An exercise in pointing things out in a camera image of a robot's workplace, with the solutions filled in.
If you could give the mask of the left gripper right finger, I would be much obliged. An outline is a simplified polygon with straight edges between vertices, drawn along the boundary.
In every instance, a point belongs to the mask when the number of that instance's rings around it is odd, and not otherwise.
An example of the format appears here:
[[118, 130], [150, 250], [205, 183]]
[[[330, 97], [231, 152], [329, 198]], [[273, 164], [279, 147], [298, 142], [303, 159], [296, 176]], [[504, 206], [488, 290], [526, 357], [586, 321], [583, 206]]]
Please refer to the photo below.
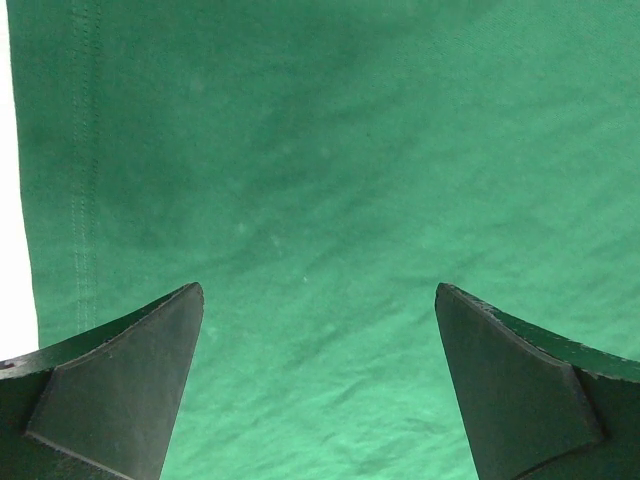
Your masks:
[[435, 313], [479, 478], [638, 479], [638, 362], [451, 284]]

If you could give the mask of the dark green t shirt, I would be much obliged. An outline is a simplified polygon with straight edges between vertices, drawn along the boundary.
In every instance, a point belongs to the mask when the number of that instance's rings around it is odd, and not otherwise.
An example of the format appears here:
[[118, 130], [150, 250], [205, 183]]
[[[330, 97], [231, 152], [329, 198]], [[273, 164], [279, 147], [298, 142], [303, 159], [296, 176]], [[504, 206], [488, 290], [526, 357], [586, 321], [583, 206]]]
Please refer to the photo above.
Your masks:
[[472, 479], [434, 296], [639, 356], [635, 1], [11, 1], [42, 345], [197, 282], [166, 479]]

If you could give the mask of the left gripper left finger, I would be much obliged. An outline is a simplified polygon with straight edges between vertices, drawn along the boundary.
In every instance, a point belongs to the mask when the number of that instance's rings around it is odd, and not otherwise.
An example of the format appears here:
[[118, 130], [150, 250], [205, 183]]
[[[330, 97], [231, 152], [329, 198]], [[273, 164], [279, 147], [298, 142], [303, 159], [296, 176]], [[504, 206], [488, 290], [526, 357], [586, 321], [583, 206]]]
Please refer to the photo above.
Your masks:
[[203, 313], [190, 283], [2, 361], [2, 478], [159, 478]]

